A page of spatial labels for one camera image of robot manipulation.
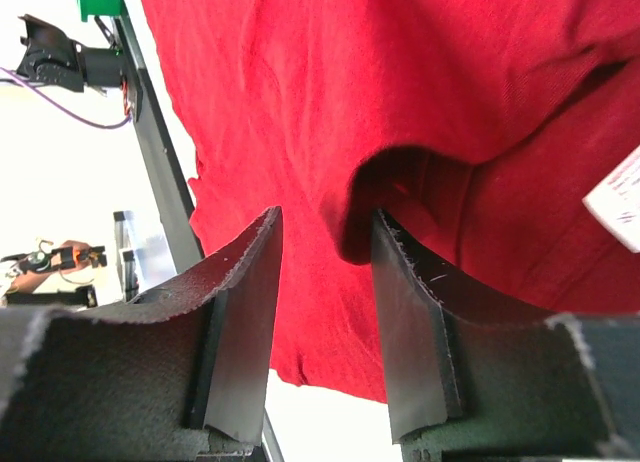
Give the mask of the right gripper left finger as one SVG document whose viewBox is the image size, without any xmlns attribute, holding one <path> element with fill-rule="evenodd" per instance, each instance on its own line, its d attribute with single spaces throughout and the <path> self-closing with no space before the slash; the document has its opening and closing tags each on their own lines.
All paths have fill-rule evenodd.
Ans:
<svg viewBox="0 0 640 462">
<path fill-rule="evenodd" d="M 272 207 L 132 301 L 3 309 L 2 459 L 252 460 L 282 248 Z"/>
</svg>

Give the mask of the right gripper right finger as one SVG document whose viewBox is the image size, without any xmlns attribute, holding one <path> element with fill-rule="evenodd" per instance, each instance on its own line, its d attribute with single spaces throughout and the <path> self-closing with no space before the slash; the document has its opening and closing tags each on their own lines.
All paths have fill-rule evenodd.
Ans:
<svg viewBox="0 0 640 462">
<path fill-rule="evenodd" d="M 371 269 L 406 461 L 635 461 L 639 318 L 553 313 L 431 252 L 383 211 Z"/>
</svg>

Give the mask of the dark red t-shirt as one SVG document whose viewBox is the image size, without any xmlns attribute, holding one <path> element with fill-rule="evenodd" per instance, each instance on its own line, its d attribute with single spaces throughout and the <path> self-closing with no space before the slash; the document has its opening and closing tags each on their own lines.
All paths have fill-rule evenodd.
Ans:
<svg viewBox="0 0 640 462">
<path fill-rule="evenodd" d="M 283 381 L 385 400 L 379 208 L 527 303 L 638 309 L 638 255 L 583 201 L 639 144 L 639 0 L 141 4 L 205 251 L 283 210 Z"/>
</svg>

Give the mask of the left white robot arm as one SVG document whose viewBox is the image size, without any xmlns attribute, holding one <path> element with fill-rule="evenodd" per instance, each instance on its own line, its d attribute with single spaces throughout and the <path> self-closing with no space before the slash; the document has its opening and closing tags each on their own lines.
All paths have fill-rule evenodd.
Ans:
<svg viewBox="0 0 640 462">
<path fill-rule="evenodd" d="M 126 59 L 117 48 L 94 48 L 69 38 L 58 27 L 25 14 L 26 47 L 16 69 L 29 82 L 81 93 L 85 87 L 119 88 L 126 77 Z"/>
</svg>

